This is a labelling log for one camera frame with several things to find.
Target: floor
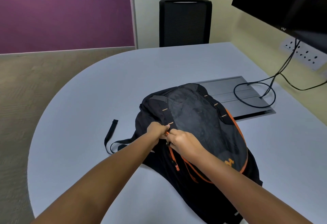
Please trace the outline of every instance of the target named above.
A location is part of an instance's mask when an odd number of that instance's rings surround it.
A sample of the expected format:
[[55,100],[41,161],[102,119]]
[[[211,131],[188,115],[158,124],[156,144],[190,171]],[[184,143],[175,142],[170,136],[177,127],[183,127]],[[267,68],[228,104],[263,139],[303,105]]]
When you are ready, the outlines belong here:
[[76,74],[134,48],[0,55],[0,223],[27,224],[33,213],[27,159],[36,125],[55,94]]

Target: purple wall panel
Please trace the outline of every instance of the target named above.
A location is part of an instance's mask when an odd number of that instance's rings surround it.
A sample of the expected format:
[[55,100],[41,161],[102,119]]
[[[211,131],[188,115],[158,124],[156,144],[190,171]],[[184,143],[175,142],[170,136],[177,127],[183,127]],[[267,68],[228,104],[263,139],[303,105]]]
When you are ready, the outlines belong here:
[[0,54],[134,46],[130,0],[0,0]]

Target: backpack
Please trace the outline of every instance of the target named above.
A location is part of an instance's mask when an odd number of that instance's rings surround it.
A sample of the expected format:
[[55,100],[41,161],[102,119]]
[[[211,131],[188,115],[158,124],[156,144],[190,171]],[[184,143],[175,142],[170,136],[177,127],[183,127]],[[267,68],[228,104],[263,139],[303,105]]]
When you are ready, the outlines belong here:
[[[170,129],[192,133],[207,151],[262,186],[257,164],[237,123],[221,103],[208,95],[205,87],[186,84],[148,95],[140,104],[132,138],[113,144],[120,144],[118,150],[124,148],[145,134],[153,121],[170,124]],[[113,121],[105,146],[117,123],[118,120]],[[174,151],[166,140],[159,140],[143,164],[168,180],[206,223],[239,224],[243,219],[223,193],[195,165]]]

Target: chair backrest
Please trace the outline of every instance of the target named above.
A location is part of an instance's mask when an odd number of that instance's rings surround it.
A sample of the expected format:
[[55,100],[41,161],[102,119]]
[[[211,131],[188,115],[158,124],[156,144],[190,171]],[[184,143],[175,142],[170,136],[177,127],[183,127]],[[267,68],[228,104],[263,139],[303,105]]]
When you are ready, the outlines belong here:
[[212,3],[208,0],[161,0],[159,46],[209,43]]

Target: orange logo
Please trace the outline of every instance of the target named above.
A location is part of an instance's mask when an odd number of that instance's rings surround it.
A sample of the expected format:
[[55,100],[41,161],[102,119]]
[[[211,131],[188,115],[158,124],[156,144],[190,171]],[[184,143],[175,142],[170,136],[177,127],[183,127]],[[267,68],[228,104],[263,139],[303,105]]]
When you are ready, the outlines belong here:
[[225,164],[229,165],[231,167],[231,164],[234,164],[234,160],[232,159],[228,159],[229,162],[227,160],[225,160]]

